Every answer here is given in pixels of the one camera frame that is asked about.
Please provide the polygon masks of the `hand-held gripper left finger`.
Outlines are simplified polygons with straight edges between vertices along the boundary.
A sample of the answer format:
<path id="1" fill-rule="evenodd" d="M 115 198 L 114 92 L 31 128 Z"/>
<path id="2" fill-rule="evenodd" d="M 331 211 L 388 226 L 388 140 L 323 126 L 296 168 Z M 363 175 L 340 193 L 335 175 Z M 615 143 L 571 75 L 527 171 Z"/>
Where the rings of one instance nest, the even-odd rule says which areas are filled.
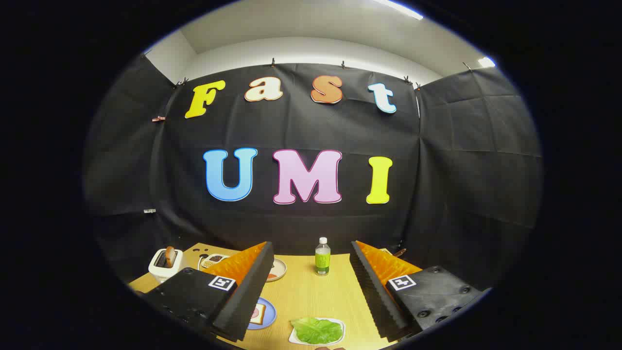
<path id="1" fill-rule="evenodd" d="M 273 244 L 262 242 L 204 270 L 185 267 L 141 296 L 202 336 L 242 341 L 273 261 Z"/>

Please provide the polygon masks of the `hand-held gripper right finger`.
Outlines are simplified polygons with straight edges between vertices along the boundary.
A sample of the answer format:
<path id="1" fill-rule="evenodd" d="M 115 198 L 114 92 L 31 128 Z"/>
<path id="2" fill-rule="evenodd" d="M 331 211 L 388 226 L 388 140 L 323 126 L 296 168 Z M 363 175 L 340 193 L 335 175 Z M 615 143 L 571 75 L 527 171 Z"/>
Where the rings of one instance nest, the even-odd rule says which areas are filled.
<path id="1" fill-rule="evenodd" d="M 387 341 L 430 333 L 486 295 L 442 266 L 422 269 L 363 242 L 351 245 L 349 261 L 378 334 Z"/>

